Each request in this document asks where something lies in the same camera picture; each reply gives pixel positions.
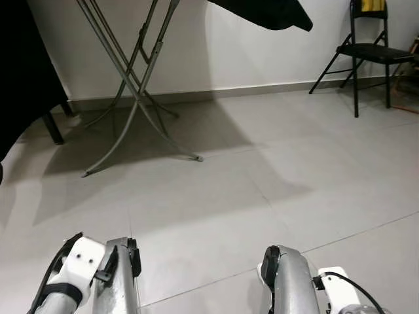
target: gray tile floor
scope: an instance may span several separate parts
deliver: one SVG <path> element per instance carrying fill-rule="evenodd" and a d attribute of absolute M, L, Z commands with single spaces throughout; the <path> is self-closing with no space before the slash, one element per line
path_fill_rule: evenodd
<path fill-rule="evenodd" d="M 174 105 L 170 132 L 204 163 L 138 116 L 86 179 L 128 111 L 89 130 L 58 116 L 61 147 L 35 123 L 4 162 L 0 313 L 26 312 L 62 239 L 81 230 L 138 240 L 146 314 L 266 313 L 255 266 L 275 243 L 304 252 L 313 273 L 342 266 L 395 314 L 419 313 L 419 119 L 381 96 L 361 94 L 359 119 L 336 90 Z"/>

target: white wall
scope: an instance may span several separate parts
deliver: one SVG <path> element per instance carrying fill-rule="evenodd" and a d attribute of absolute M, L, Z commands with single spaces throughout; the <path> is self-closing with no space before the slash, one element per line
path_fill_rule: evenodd
<path fill-rule="evenodd" d="M 205 0 L 182 0 L 156 70 L 151 93 L 186 92 L 312 81 L 349 32 L 348 0 L 301 0 L 314 28 L 269 31 Z M 98 0 L 126 54 L 130 54 L 151 0 Z M 168 0 L 161 0 L 150 35 Z M 388 0 L 390 45 L 407 49 L 419 32 L 419 1 Z M 76 0 L 29 0 L 41 35 L 71 99 L 111 97 L 120 79 Z M 376 20 L 359 24 L 379 34 Z M 136 68 L 144 68 L 138 59 Z M 337 66 L 348 66 L 345 57 Z M 382 67 L 366 66 L 363 75 Z"/>

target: black folding chair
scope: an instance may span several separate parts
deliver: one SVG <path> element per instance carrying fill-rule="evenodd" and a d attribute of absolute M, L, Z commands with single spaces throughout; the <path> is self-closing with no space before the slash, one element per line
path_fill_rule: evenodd
<path fill-rule="evenodd" d="M 384 30 L 377 37 L 374 43 L 357 44 L 355 41 L 355 19 L 356 18 L 378 18 L 384 21 Z M 385 0 L 351 0 L 350 1 L 350 20 L 351 33 L 346 37 L 342 45 L 340 45 L 335 56 L 332 58 L 324 72 L 320 75 L 317 82 L 313 85 L 309 94 L 313 94 L 322 78 L 326 74 L 341 73 L 351 71 L 346 80 L 340 85 L 340 88 L 345 87 L 349 79 L 354 76 L 354 111 L 355 117 L 359 116 L 358 107 L 358 83 L 357 83 L 357 69 L 365 61 L 384 64 L 386 66 L 386 81 L 385 83 L 375 84 L 386 85 L 386 105 L 390 108 L 390 65 L 410 62 L 413 60 L 413 55 L 409 52 L 388 48 L 388 11 Z M 380 41 L 384 41 L 384 46 L 379 45 Z M 335 62 L 339 54 L 344 54 L 352 57 L 352 68 L 341 71 L 328 72 L 332 64 Z"/>

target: black cloth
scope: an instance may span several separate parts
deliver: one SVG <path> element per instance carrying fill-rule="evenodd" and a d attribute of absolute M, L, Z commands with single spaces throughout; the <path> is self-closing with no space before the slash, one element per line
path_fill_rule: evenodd
<path fill-rule="evenodd" d="M 272 30 L 297 26 L 310 31 L 313 23 L 298 0 L 209 0 L 242 18 Z"/>
<path fill-rule="evenodd" d="M 33 121 L 68 100 L 26 1 L 5 2 L 1 14 L 8 97 L 0 103 L 0 162 Z"/>

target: tile grout line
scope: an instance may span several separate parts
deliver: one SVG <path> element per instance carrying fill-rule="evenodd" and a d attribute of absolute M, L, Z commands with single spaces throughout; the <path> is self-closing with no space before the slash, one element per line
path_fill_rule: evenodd
<path fill-rule="evenodd" d="M 214 284 L 216 284 L 216 283 L 219 283 L 219 282 L 221 282 L 221 281 L 224 281 L 224 280 L 227 280 L 227 279 L 231 279 L 231 278 L 234 278 L 234 277 L 237 277 L 237 276 L 240 276 L 240 275 L 244 275 L 245 273 L 249 273 L 249 272 L 251 272 L 251 271 L 255 271 L 255 269 L 256 269 L 256 268 L 255 268 L 255 267 L 253 267 L 253 268 L 251 268 L 251 269 L 249 269 L 249 270 L 244 270 L 244 271 L 241 271 L 240 273 L 235 273 L 235 274 L 233 274 L 233 275 L 229 275 L 229 276 L 227 276 L 227 277 L 224 277 L 224 278 L 221 278 L 221 279 L 218 279 L 218 280 L 212 281 L 212 282 L 210 282 L 210 283 L 206 283 L 206 284 L 204 284 L 204 285 L 200 285 L 200 286 L 195 287 L 195 288 L 192 288 L 192 289 L 190 289 L 190 290 L 186 290 L 186 291 L 180 292 L 180 293 L 178 293 L 178 294 L 174 294 L 173 296 L 169 296 L 169 297 L 167 297 L 167 298 L 163 298 L 163 299 L 161 299 L 161 300 L 159 300 L 159 301 L 155 301 L 155 302 L 151 302 L 151 303 L 149 303 L 149 304 L 145 304 L 145 305 L 143 305 L 143 306 L 140 306 L 140 308 L 143 308 L 143 307 L 148 307 L 148 306 L 150 306 L 150 305 L 155 305 L 155 304 L 157 304 L 157 303 L 164 302 L 164 301 L 167 301 L 167 300 L 170 300 L 170 299 L 176 298 L 176 297 L 181 296 L 181 295 L 183 295 L 183 294 L 190 293 L 190 292 L 193 292 L 193 291 L 199 290 L 199 289 L 201 289 L 201 288 L 206 288 L 206 287 L 212 286 L 212 285 L 214 285 Z"/>
<path fill-rule="evenodd" d="M 359 235 L 361 235 L 361 234 L 365 234 L 365 233 L 367 233 L 367 232 L 373 231 L 373 230 L 375 230 L 375 229 L 379 229 L 379 228 L 384 227 L 384 226 L 386 226 L 386 225 L 388 225 L 388 224 L 392 224 L 392 223 L 394 223 L 394 222 L 397 222 L 397 221 L 399 221 L 399 220 L 403 220 L 403 219 L 409 218 L 409 217 L 414 216 L 414 215 L 417 215 L 417 214 L 419 214 L 419 211 L 416 211 L 416 212 L 414 212 L 414 213 L 411 213 L 411 214 L 409 214 L 409 215 L 406 215 L 406 216 L 403 216 L 403 217 L 397 218 L 397 219 L 392 220 L 392 221 L 389 221 L 389 222 L 385 222 L 385 223 L 383 223 L 383 224 L 381 224 L 381 225 L 379 225 L 379 226 L 375 226 L 375 227 L 373 227 L 373 228 L 371 228 L 371 229 L 368 229 L 368 230 L 363 230 L 363 231 L 360 231 L 360 232 L 358 232 L 358 233 L 356 233 L 356 234 L 348 235 L 347 237 L 343 237 L 342 239 L 339 239 L 339 240 L 336 240 L 336 241 L 332 241 L 332 242 L 328 242 L 328 243 L 323 244 L 323 245 L 319 245 L 318 247 L 314 247 L 313 249 L 309 249 L 309 250 L 306 250 L 306 251 L 301 252 L 301 253 L 302 253 L 302 254 L 306 254 L 306 253 L 312 252 L 312 251 L 317 250 L 317 249 L 320 249 L 320 248 L 322 248 L 322 247 L 326 247 L 326 246 L 328 246 L 328 245 L 330 245 L 330 244 L 334 244 L 334 243 L 337 243 L 337 242 L 342 241 L 342 240 L 350 239 L 351 237 L 355 237 L 355 236 L 359 236 Z"/>

